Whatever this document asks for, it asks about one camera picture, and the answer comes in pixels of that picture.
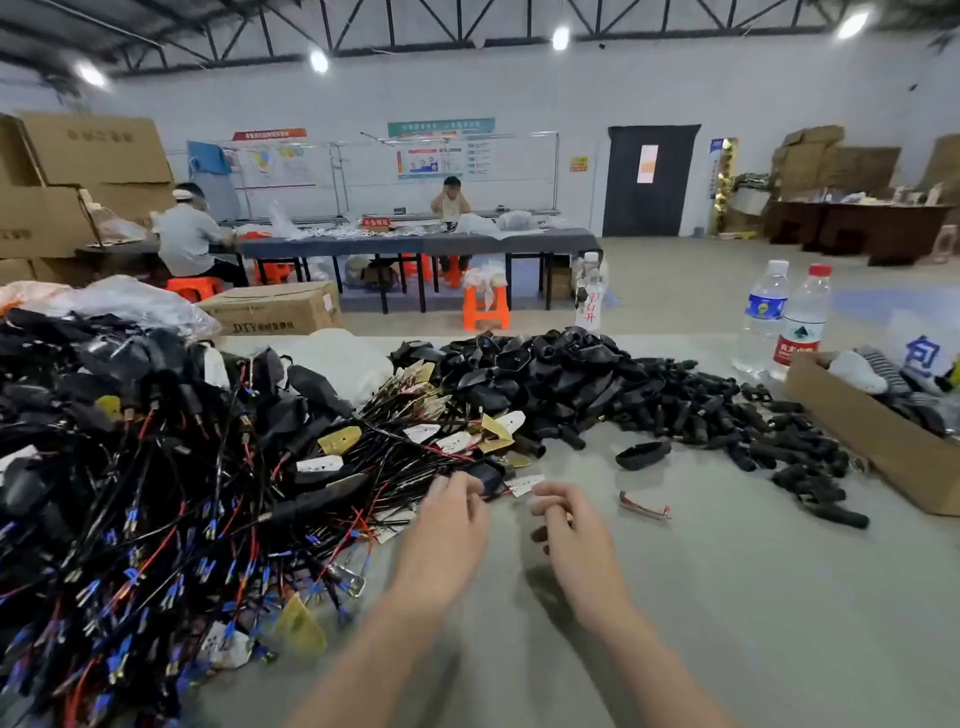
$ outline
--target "gray shirt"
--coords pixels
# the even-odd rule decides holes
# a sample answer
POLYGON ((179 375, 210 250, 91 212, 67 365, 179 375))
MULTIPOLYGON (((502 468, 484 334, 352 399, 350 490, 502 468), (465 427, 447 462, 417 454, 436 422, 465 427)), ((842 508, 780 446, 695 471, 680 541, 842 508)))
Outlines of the gray shirt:
POLYGON ((210 243, 222 243, 229 231, 217 225, 206 212, 181 203, 156 219, 160 237, 160 260, 174 276, 198 276, 217 262, 210 243))

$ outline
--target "plastic bag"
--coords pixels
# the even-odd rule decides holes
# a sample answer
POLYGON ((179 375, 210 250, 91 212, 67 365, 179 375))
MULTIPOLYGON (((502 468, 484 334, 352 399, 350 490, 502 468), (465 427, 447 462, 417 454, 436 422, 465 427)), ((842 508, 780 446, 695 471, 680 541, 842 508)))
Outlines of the plastic bag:
POLYGON ((525 209, 504 212, 496 218, 496 226, 503 231, 534 231, 538 228, 534 216, 525 209))
POLYGON ((283 237, 287 240, 300 240, 301 238, 309 237, 310 233, 302 231, 294 225, 290 216, 287 215, 286 210, 283 209, 282 205, 276 200, 270 203, 267 212, 276 237, 283 237))
POLYGON ((130 276, 110 276, 86 288, 66 288, 52 298, 23 305, 48 316, 84 316, 112 313, 148 328, 176 328, 186 337, 210 338, 220 331, 220 322, 173 291, 155 288, 130 276))
POLYGON ((496 260, 488 260, 479 268, 470 268, 464 273, 464 288, 475 285, 477 290, 483 293, 483 300, 488 311, 493 305, 494 287, 506 284, 507 269, 496 260))

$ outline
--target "light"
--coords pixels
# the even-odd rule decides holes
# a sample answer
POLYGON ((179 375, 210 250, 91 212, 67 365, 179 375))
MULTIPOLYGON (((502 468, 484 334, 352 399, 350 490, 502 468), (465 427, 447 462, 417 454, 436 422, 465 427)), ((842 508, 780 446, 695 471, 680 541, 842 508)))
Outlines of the light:
POLYGON ((310 52, 310 67, 317 73, 326 73, 330 67, 330 61, 320 48, 315 48, 310 52))
POLYGON ((73 64, 73 72, 97 88, 106 88, 109 83, 109 79, 90 61, 77 61, 73 64))
POLYGON ((555 51, 566 50, 566 46, 570 44, 570 29, 565 25, 560 26, 553 32, 553 38, 550 42, 553 43, 555 51))
POLYGON ((847 16, 840 27, 837 28, 837 37, 846 40, 855 36, 867 26, 867 20, 870 19, 870 8, 861 8, 847 16))

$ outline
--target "bottle label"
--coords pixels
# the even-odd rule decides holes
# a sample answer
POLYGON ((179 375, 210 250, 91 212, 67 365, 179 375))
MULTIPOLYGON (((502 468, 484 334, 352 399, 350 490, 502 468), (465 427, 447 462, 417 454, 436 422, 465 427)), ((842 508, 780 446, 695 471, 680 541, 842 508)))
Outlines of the bottle label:
POLYGON ((794 352, 816 352, 820 349, 820 340, 824 336, 825 322, 810 323, 783 318, 783 333, 774 349, 774 361, 785 367, 790 366, 794 352))
POLYGON ((765 299, 762 296, 750 294, 747 310, 744 313, 761 321, 776 321, 782 318, 785 305, 786 299, 765 299))

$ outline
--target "man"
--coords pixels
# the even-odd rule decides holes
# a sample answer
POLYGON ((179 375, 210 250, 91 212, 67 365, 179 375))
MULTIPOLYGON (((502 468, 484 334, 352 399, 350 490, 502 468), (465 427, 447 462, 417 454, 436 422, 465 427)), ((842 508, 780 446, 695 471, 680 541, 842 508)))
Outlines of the man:
POLYGON ((156 219, 160 260, 170 273, 175 278, 211 276, 236 287, 248 285, 243 268, 210 254, 210 243, 232 247, 236 235, 210 217, 200 186, 193 182, 178 184, 174 199, 177 204, 156 219))
MULTIPOLYGON (((433 210, 435 215, 440 215, 440 219, 447 223, 455 223, 460 219, 461 215, 473 212, 470 203, 467 202, 467 198, 464 197, 464 193, 461 191, 460 180, 456 177, 447 177, 444 180, 444 189, 439 195, 433 198, 433 202, 430 203, 430 209, 433 210)), ((450 258, 446 255, 441 255, 440 265, 445 273, 449 271, 450 258)), ((460 270, 466 271, 469 265, 470 256, 461 255, 459 263, 460 270)))
MULTIPOLYGON (((390 590, 287 728, 383 728, 444 615, 483 559, 490 530, 483 485, 438 477, 403 534, 390 590)), ((603 518, 575 486, 541 483, 531 511, 544 525, 557 581, 577 619, 610 652, 650 728, 733 728, 723 709, 634 607, 603 518)))

